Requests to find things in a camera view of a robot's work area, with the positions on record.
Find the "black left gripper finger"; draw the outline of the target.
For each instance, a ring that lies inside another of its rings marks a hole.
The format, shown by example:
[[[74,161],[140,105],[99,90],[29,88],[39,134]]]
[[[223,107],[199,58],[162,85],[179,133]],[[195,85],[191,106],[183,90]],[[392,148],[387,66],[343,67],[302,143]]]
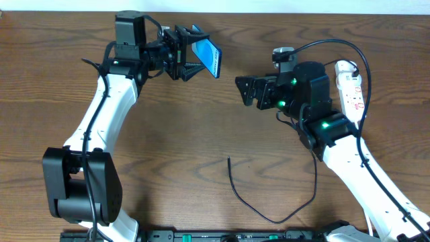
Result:
[[[183,28],[184,33],[184,44],[193,44],[201,40],[206,40],[210,37],[209,33],[203,32],[197,26],[190,28]]]
[[[189,81],[194,75],[204,70],[206,67],[202,63],[185,63],[181,70],[181,79]]]

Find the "blue Galaxy smartphone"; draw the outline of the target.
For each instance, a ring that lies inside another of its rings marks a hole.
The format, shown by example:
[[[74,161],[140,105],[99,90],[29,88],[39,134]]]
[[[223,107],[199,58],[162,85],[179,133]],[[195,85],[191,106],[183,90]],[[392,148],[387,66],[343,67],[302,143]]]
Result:
[[[208,38],[191,45],[191,49],[205,68],[214,78],[219,78],[221,73],[222,50]]]

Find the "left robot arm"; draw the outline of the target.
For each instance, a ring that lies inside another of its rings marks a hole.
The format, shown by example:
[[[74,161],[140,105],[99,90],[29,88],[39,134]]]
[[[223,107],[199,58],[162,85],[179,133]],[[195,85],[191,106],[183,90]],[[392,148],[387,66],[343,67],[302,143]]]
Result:
[[[77,129],[60,148],[46,149],[42,169],[52,216],[87,228],[85,241],[144,241],[137,220],[122,208],[122,185],[112,156],[124,120],[149,79],[168,74],[187,81],[204,66],[186,60],[187,47],[207,40],[196,27],[157,26],[146,39],[150,17],[119,11],[116,38],[95,64],[97,89]]]

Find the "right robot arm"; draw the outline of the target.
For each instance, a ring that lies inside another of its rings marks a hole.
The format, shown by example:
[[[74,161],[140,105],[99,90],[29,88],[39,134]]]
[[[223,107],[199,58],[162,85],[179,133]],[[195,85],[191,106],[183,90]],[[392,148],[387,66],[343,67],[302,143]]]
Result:
[[[284,64],[278,74],[235,79],[246,106],[286,116],[315,161],[322,161],[359,202],[381,241],[428,241],[429,215],[420,211],[374,159],[361,137],[367,102],[354,62],[334,60],[341,109],[332,107],[325,65]]]

